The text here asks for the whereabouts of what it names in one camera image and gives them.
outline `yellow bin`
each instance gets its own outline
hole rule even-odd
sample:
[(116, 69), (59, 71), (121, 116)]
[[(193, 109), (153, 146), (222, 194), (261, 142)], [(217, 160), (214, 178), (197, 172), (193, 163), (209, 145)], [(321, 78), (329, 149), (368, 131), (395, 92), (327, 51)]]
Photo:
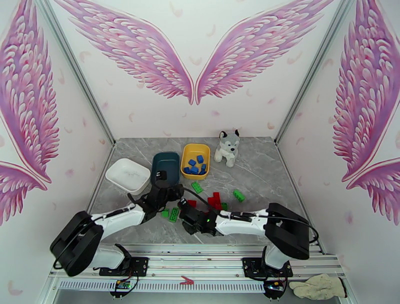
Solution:
[[(203, 163), (197, 162), (197, 156), (201, 155), (204, 159)], [(196, 165), (195, 167), (198, 168), (198, 171), (202, 169), (202, 165), (206, 164), (207, 167), (205, 168), (205, 174), (203, 175), (196, 175), (196, 174), (186, 174), (184, 172), (185, 167), (190, 167), (189, 161), (195, 160)], [(210, 171), (210, 147), (206, 144), (202, 143), (188, 143), (183, 148), (183, 155), (182, 155), (182, 162), (180, 163), (180, 172), (183, 176), (189, 180), (196, 180), (201, 181), (204, 180)]]

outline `white bowl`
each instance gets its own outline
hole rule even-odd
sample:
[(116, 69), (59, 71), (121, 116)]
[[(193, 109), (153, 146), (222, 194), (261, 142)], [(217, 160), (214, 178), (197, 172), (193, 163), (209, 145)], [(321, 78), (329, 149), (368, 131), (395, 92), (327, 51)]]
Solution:
[(150, 170), (128, 158), (121, 158), (108, 168), (105, 178), (126, 192), (138, 195), (150, 182)]

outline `gray and white plush toy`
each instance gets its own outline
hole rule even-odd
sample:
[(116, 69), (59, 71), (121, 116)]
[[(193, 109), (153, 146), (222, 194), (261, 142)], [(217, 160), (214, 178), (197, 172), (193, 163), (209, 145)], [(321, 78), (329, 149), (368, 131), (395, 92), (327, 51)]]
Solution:
[(226, 166), (232, 168), (238, 157), (238, 147), (241, 138), (238, 130), (227, 134), (225, 131), (219, 133), (219, 146), (215, 150), (214, 160), (219, 163), (222, 158), (226, 158)]

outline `green toy brick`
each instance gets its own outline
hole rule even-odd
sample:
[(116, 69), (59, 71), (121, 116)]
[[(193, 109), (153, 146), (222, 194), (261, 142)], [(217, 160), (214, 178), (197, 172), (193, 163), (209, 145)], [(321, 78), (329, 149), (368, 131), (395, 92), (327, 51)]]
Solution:
[(233, 195), (239, 202), (243, 202), (245, 200), (245, 196), (238, 189), (233, 191)]
[(200, 187), (200, 185), (197, 181), (192, 182), (191, 186), (193, 187), (194, 191), (196, 191), (197, 194), (199, 194), (200, 192), (203, 192), (203, 188)]
[(161, 216), (163, 218), (169, 218), (170, 217), (170, 210), (169, 209), (164, 209), (163, 211), (161, 211)]
[(175, 223), (178, 219), (178, 215), (179, 215), (179, 209), (172, 208), (171, 216), (169, 217), (169, 221)]

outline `feather decal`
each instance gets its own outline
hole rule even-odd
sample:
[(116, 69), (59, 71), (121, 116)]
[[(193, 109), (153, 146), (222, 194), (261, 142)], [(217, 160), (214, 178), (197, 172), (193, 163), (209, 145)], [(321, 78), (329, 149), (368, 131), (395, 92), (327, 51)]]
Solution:
[(155, 93), (183, 95), (193, 103), (193, 81), (168, 38), (155, 25), (87, 0), (54, 0), (78, 32)]
[(356, 186), (368, 191), (374, 212), (386, 216), (395, 225), (400, 223), (400, 157), (378, 162), (366, 168), (351, 181), (347, 189)]
[(234, 25), (221, 39), (195, 85), (196, 103), (243, 87), (297, 45), (333, 0), (295, 0)]
[(335, 154), (347, 162), (344, 182), (371, 162), (399, 106), (399, 50), (375, 0), (358, 0), (344, 39), (333, 126)]
[(0, 50), (0, 119), (26, 168), (0, 161), (0, 225), (22, 211), (27, 191), (47, 190), (57, 156), (52, 63), (32, 0), (21, 0)]

